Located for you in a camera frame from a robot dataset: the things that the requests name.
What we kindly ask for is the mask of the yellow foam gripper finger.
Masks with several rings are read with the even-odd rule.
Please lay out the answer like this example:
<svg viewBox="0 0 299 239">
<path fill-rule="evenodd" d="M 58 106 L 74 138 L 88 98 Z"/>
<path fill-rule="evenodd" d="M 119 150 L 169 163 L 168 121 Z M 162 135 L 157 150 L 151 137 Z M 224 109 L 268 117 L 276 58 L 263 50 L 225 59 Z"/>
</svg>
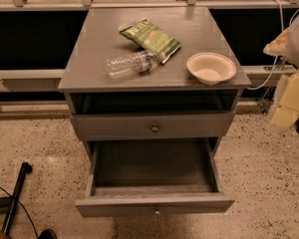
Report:
<svg viewBox="0 0 299 239">
<path fill-rule="evenodd" d="M 269 110 L 270 124 L 290 128 L 299 119 L 299 72 L 282 75 Z"/>
<path fill-rule="evenodd" d="M 287 56 L 287 41 L 289 28 L 283 30 L 273 41 L 267 44 L 263 53 L 269 56 Z"/>
</svg>

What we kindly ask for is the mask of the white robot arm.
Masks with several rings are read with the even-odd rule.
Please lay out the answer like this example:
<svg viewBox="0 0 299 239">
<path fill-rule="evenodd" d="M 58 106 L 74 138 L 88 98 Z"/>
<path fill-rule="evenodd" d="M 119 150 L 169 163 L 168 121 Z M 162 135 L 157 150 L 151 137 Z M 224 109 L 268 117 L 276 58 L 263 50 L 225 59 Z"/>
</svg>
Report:
<svg viewBox="0 0 299 239">
<path fill-rule="evenodd" d="M 291 127 L 299 119 L 299 15 L 290 26 L 263 49 L 269 56 L 283 56 L 298 68 L 290 77 L 282 76 L 274 95 L 270 123 L 277 127 Z"/>
</svg>

